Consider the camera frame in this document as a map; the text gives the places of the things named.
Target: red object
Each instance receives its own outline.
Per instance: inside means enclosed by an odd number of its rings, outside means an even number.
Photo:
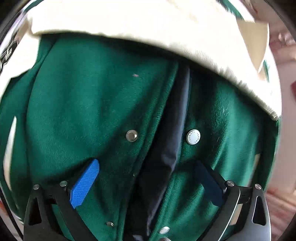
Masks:
[[[296,81],[294,81],[294,82],[291,84],[291,89],[292,89],[292,92],[293,92],[294,97],[295,97],[295,100],[296,100]]]

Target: green wool fabric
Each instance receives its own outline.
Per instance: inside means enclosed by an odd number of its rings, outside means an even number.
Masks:
[[[0,157],[17,117],[11,192],[3,169],[0,175],[13,211],[24,218],[33,184],[47,187],[69,179],[86,159],[96,157],[100,173],[76,210],[98,240],[122,240],[130,194],[178,61],[135,42],[86,34],[44,35],[36,64],[11,80],[0,104]],[[139,133],[135,142],[125,138],[131,129]],[[192,129],[201,133],[196,145],[185,139]],[[180,159],[149,240],[166,236],[195,241],[218,210],[196,182],[196,160],[211,165],[226,180],[248,185],[254,156],[261,153],[253,182],[265,188],[277,134],[278,123],[236,87],[194,67]],[[63,233],[73,240],[54,210]],[[107,221],[115,226],[108,227]],[[164,226],[170,231],[161,235]]]

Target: dark blue gripper pad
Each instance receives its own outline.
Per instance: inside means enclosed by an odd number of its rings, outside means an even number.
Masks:
[[[197,181],[201,183],[205,189],[205,197],[215,206],[221,207],[224,204],[223,190],[219,187],[201,161],[196,162],[195,174]]]
[[[94,159],[86,170],[79,177],[70,192],[70,203],[73,208],[80,206],[87,193],[91,189],[96,177],[99,174],[100,165],[97,159]]]

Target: wooden floor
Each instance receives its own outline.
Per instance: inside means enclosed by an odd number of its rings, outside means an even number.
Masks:
[[[268,190],[265,197],[271,222],[271,240],[276,241],[296,213],[296,196]]]

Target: black satin lining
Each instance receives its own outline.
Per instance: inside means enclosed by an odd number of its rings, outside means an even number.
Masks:
[[[146,241],[178,160],[187,112],[190,69],[180,66],[126,214],[124,241]]]

